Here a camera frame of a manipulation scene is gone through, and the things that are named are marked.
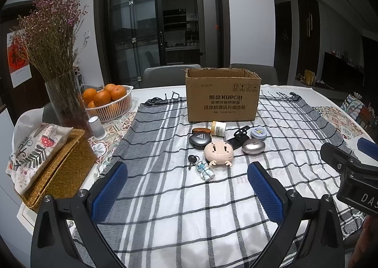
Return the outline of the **person's right hand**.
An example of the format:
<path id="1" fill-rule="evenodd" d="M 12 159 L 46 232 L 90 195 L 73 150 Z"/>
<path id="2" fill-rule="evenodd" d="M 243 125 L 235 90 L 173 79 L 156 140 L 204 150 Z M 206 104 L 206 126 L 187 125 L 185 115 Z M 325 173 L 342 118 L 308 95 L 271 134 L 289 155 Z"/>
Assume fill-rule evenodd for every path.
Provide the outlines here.
<path id="1" fill-rule="evenodd" d="M 361 257 L 364 255 L 366 250 L 372 241 L 377 237 L 377 218 L 373 216 L 366 216 L 362 232 L 357 240 L 353 253 L 348 262 L 348 267 L 354 267 Z"/>

